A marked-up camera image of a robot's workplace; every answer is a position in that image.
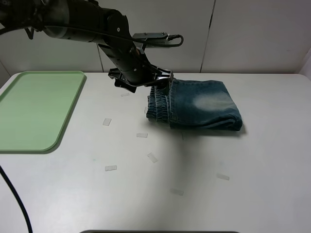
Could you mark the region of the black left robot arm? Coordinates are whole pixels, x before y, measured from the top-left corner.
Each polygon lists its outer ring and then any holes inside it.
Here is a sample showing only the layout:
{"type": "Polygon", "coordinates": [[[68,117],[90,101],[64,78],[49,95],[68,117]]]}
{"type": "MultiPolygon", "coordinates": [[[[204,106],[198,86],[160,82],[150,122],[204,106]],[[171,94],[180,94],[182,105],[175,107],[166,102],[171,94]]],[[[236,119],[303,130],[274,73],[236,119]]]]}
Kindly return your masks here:
{"type": "Polygon", "coordinates": [[[129,32],[127,17],[118,10],[102,8],[95,0],[2,0],[0,33],[24,30],[70,41],[96,43],[115,68],[108,76],[114,85],[135,93],[137,87],[155,86],[168,91],[173,73],[152,65],[144,50],[168,47],[154,38],[139,39],[129,32]]]}

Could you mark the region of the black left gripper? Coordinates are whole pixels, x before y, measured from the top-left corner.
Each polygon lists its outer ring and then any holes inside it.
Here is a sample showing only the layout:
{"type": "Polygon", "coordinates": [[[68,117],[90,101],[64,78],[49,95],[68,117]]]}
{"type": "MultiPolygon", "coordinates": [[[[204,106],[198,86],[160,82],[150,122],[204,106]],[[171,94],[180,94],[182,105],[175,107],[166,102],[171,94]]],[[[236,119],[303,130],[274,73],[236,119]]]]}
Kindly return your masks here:
{"type": "Polygon", "coordinates": [[[101,44],[99,47],[115,65],[108,73],[115,80],[115,87],[135,93],[138,87],[154,86],[156,95],[169,95],[173,72],[152,65],[143,49],[132,46],[122,51],[101,44]]]}

